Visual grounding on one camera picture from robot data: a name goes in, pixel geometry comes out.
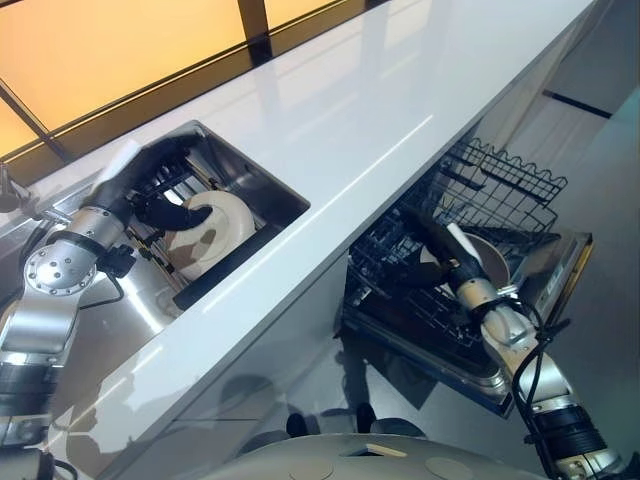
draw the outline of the cable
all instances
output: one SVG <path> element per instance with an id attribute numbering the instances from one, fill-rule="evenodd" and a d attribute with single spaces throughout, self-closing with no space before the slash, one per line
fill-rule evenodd
<path id="1" fill-rule="evenodd" d="M 109 300 L 102 300 L 100 302 L 95 302 L 95 303 L 90 303 L 88 305 L 83 305 L 82 307 L 78 307 L 78 310 L 86 310 L 87 308 L 94 308 L 94 307 L 99 307 L 101 305 L 108 305 L 110 303 L 116 303 L 116 302 L 119 302 L 120 300 L 122 300 L 124 298 L 124 290 L 122 289 L 122 286 L 120 286 L 120 283 L 118 283 L 118 280 L 116 279 L 116 277 L 114 277 L 110 273 L 107 273 L 107 278 L 111 281 L 113 286 L 116 288 L 116 291 L 118 292 L 118 296 L 115 297 L 115 298 L 110 298 Z"/>
<path id="2" fill-rule="evenodd" d="M 520 387 L 520 379 L 522 378 L 522 374 L 527 369 L 529 364 L 537 358 L 542 357 L 544 353 L 544 349 L 550 343 L 550 339 L 543 340 L 538 345 L 535 346 L 533 350 L 525 357 L 524 361 L 520 364 L 518 369 L 516 370 L 515 375 L 513 376 L 512 389 L 513 389 L 513 399 L 518 408 L 518 412 L 522 417 L 527 429 L 531 433 L 533 438 L 533 443 L 538 452 L 538 456 L 540 457 L 540 461 L 542 462 L 542 467 L 544 468 L 545 473 L 549 478 L 558 478 L 556 473 L 555 465 L 553 463 L 553 459 L 551 458 L 551 454 L 549 453 L 549 449 L 544 438 L 541 437 L 540 431 L 536 423 L 533 421 L 533 416 L 531 414 L 531 409 L 527 410 L 525 402 L 522 400 L 521 392 L 522 388 Z M 533 391 L 535 394 L 535 390 L 533 389 L 534 385 L 531 385 L 531 389 L 529 394 Z"/>
<path id="3" fill-rule="evenodd" d="M 76 470 L 76 468 L 71 465 L 70 463 L 64 462 L 62 460 L 54 460 L 53 464 L 58 467 L 61 468 L 63 470 L 66 470 L 67 472 L 69 472 L 71 474 L 71 478 L 73 480 L 78 480 L 78 471 Z"/>
<path id="4" fill-rule="evenodd" d="M 540 435 L 540 431 L 538 430 L 538 426 L 536 425 L 533 419 L 533 410 L 532 404 L 533 399 L 535 397 L 536 388 L 538 386 L 538 381 L 540 380 L 540 373 L 542 371 L 542 362 L 544 359 L 544 350 L 547 346 L 553 341 L 553 338 L 564 328 L 569 325 L 569 320 L 564 320 L 559 324 L 552 324 L 550 322 L 543 322 L 540 313 L 533 307 L 533 305 L 520 301 L 520 304 L 530 310 L 533 315 L 536 317 L 538 322 L 538 333 L 536 334 L 536 338 L 538 340 L 538 345 L 525 357 L 524 361 L 520 364 L 518 369 L 516 370 L 515 375 L 513 376 L 512 381 L 512 390 L 513 390 L 513 398 L 520 412 L 520 416 L 524 421 L 527 429 L 530 432 L 530 436 L 532 442 L 536 447 L 536 451 L 538 452 L 538 456 L 540 457 L 540 461 L 542 462 L 542 466 L 544 468 L 545 473 L 549 478 L 558 478 L 559 474 L 556 470 L 555 464 L 551 455 L 549 453 L 548 446 L 546 444 L 546 440 L 544 437 Z M 533 379 L 531 385 L 529 387 L 529 393 L 527 394 L 526 400 L 523 401 L 524 391 L 520 385 L 520 381 L 522 378 L 522 374 L 529 367 L 533 360 L 536 360 L 536 367 L 533 375 Z"/>

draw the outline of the sink basin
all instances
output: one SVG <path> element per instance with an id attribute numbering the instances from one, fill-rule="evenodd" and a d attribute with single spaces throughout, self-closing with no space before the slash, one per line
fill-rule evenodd
<path id="1" fill-rule="evenodd" d="M 309 208 L 304 198 L 202 124 L 189 122 L 169 135 L 183 133 L 197 133 L 202 140 L 189 151 L 186 161 L 149 179 L 148 187 L 174 203 L 212 189 L 237 195 L 251 210 L 256 233 L 189 282 L 168 261 L 162 232 L 134 219 L 118 242 L 136 250 L 135 265 L 119 281 L 125 297 L 78 313 L 75 340 L 52 400 L 54 418 L 80 399 L 95 397 L 92 390 L 103 378 Z M 90 181 L 84 181 L 49 205 L 72 214 L 89 188 Z M 0 282 L 0 311 L 18 285 L 20 247 L 37 224 L 25 218 L 0 231 L 0 269 L 6 272 Z M 81 303 L 116 295 L 113 285 L 99 274 Z"/>

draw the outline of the kitchen counter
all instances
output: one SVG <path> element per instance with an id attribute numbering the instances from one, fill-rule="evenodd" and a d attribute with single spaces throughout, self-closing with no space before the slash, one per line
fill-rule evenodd
<path id="1" fill-rule="evenodd" d="M 45 196 L 127 139 L 197 119 L 311 204 L 102 381 L 86 409 L 99 450 L 131 456 L 157 435 L 590 4 L 393 0 L 39 182 Z M 62 459 L 70 410 L 49 434 Z"/>

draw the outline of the dish rack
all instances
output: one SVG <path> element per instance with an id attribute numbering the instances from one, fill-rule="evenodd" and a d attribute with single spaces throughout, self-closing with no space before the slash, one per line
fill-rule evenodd
<path id="1" fill-rule="evenodd" d="M 513 276 L 527 254 L 556 238 L 549 233 L 557 218 L 549 205 L 566 185 L 566 178 L 554 178 L 550 171 L 495 151 L 477 138 L 459 141 L 351 246 L 345 324 L 365 333 L 375 331 L 375 340 L 396 350 L 407 350 L 400 344 L 411 345 L 414 352 L 446 358 L 454 376 L 465 377 L 465 388 L 474 380 L 487 386 L 485 377 L 497 375 L 497 366 L 484 351 L 479 327 L 450 291 L 385 283 L 391 266 L 419 262 L 423 248 L 405 228 L 400 212 L 417 209 L 441 224 L 455 222 L 463 231 L 488 240 L 504 256 Z M 387 308 L 395 310 L 385 317 L 380 312 Z M 367 320 L 361 319 L 363 312 Z M 364 328 L 364 324 L 375 326 Z M 430 370 L 437 377 L 442 369 Z M 489 383 L 500 382 L 494 378 Z"/>

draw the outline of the dish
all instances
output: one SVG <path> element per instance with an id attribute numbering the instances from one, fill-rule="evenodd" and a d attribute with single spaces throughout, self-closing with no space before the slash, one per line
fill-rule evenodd
<path id="1" fill-rule="evenodd" d="M 167 232 L 167 254 L 172 265 L 188 280 L 195 280 L 255 233 L 251 210 L 242 199 L 222 191 L 202 192 L 183 203 L 213 211 L 195 228 Z"/>

